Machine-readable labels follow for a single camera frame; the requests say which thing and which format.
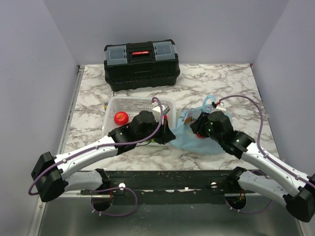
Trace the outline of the light blue plastic bag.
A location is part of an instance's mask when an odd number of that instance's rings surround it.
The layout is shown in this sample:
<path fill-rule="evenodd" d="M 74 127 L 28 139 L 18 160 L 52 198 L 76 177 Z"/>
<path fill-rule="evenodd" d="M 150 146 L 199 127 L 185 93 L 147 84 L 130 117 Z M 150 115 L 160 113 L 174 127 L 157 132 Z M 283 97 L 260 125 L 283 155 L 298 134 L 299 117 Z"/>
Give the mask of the light blue plastic bag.
<path fill-rule="evenodd" d="M 171 128 L 176 139 L 170 142 L 171 145 L 186 151 L 196 152 L 204 155 L 216 155 L 224 153 L 221 146 L 211 138 L 200 138 L 194 134 L 189 125 L 196 121 L 202 112 L 212 112 L 214 108 L 211 102 L 216 101 L 213 95 L 207 95 L 201 107 L 182 108 L 177 113 L 176 127 Z"/>

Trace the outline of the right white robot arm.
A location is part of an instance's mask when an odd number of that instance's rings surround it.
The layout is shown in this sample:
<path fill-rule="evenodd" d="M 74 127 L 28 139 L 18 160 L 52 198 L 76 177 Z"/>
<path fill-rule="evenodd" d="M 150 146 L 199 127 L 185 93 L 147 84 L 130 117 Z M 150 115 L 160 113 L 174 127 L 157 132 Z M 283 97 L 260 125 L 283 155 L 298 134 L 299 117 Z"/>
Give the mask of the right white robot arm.
<path fill-rule="evenodd" d="M 302 222 L 310 222 L 315 214 L 315 177 L 301 172 L 258 146 L 258 142 L 244 132 L 233 128 L 222 111 L 202 112 L 190 124 L 194 134 L 211 138 L 228 154 L 246 161 L 270 178 L 256 177 L 250 171 L 239 169 L 226 181 L 233 193 L 241 189 L 253 191 L 285 206 Z"/>

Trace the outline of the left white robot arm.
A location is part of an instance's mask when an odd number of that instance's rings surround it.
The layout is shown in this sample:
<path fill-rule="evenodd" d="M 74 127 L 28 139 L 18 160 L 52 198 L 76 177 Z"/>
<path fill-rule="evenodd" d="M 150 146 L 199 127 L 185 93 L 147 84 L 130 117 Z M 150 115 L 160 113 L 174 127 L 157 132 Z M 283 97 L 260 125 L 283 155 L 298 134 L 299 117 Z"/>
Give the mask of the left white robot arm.
<path fill-rule="evenodd" d="M 33 182 L 28 194 L 39 195 L 42 202 L 52 201 L 66 191 L 69 178 L 81 169 L 128 152 L 147 140 L 164 145 L 174 139 L 167 120 L 156 120 L 152 112 L 141 111 L 131 122 L 114 128 L 90 145 L 55 156 L 49 151 L 41 154 L 31 172 Z"/>

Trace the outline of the red fake apple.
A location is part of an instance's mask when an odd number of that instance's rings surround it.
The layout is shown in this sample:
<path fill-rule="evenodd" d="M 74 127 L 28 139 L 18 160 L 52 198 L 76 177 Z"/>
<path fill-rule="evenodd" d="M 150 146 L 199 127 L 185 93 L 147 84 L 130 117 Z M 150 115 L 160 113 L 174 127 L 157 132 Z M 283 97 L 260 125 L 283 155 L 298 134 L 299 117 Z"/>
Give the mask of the red fake apple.
<path fill-rule="evenodd" d="M 114 115 L 114 122 L 116 125 L 123 126 L 126 125 L 129 121 L 129 116 L 126 112 L 117 112 Z"/>

